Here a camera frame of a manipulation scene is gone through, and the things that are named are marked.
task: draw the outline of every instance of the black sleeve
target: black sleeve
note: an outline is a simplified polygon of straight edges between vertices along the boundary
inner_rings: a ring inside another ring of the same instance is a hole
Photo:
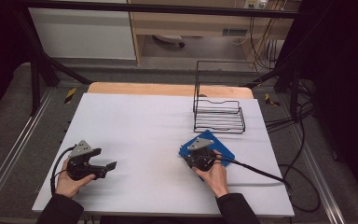
[[[226,194],[218,199],[217,206],[227,224],[259,224],[255,212],[240,193]]]
[[[36,224],[77,224],[83,206],[61,194],[54,194]]]

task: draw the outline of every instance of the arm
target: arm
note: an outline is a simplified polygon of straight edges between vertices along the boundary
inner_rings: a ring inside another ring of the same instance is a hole
[[[83,213],[83,206],[72,200],[79,190],[86,186],[95,175],[88,175],[75,181],[66,173],[66,160],[62,166],[62,172],[58,176],[58,184],[55,194],[51,197],[36,224],[76,224]]]
[[[217,158],[221,158],[218,151],[214,151]],[[216,197],[217,206],[227,224],[255,224],[260,223],[254,211],[240,193],[229,193],[227,186],[226,167],[220,161],[215,161],[211,170],[202,172],[192,168],[209,186]]]

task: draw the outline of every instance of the black bar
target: black bar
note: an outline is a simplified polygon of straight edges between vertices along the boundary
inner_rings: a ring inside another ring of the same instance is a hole
[[[18,0],[17,3],[23,7],[95,10],[95,11],[128,11],[128,12],[155,12],[174,14],[197,14],[237,17],[262,17],[300,19],[312,16],[311,13],[280,10],[256,10],[246,8],[225,7],[188,7],[169,5],[148,4],[120,4],[120,3],[95,3],[95,2],[68,2],[68,1],[46,1],[46,0]]]

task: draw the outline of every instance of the metal bar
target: metal bar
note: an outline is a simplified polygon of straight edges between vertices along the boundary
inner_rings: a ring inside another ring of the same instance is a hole
[[[127,11],[127,12],[155,12],[174,14],[197,14],[238,17],[262,17],[299,19],[308,18],[313,14],[297,11],[281,10],[258,10],[245,8],[224,7],[189,7],[148,4],[120,4],[120,3],[96,3],[96,2],[69,2],[69,1],[46,1],[46,0],[18,0],[23,7],[95,10],[95,11]]]
[[[280,97],[280,102],[286,115],[290,116],[289,102],[287,102],[287,99]],[[299,124],[297,123],[292,125],[292,129],[296,135],[296,140],[300,145],[302,133]],[[326,180],[324,179],[324,175],[319,168],[317,161],[314,159],[311,153],[311,149],[308,146],[307,141],[304,143],[302,158],[307,165],[313,183],[321,194],[321,200],[324,205],[324,210],[329,217],[330,222],[333,224],[344,224],[344,217],[342,216],[341,211],[336,203],[336,200],[334,199],[333,193],[331,192]]]
[[[13,145],[5,161],[2,163],[0,167],[0,191],[2,187],[5,185],[8,176],[10,175],[11,171],[16,165],[18,158],[20,157],[20,154],[22,153],[22,150],[25,148],[25,145],[27,144],[29,138],[31,137],[34,128],[36,127],[38,121],[40,120],[46,107],[48,106],[49,99],[53,92],[55,92],[54,88],[51,88],[47,92],[45,92],[41,100],[41,106],[39,110],[36,112],[36,114],[33,117],[30,117],[28,119],[28,122],[25,125],[25,127],[22,129],[22,132],[18,137],[16,143]]]

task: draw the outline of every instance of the person's left hand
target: person's left hand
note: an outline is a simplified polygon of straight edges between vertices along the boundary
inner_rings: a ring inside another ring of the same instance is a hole
[[[55,193],[72,199],[75,195],[77,195],[82,187],[86,186],[89,182],[91,182],[91,180],[95,178],[95,175],[88,175],[80,180],[71,179],[71,177],[69,177],[68,173],[66,172],[68,161],[69,158],[63,162],[63,172],[58,176],[58,183]]]

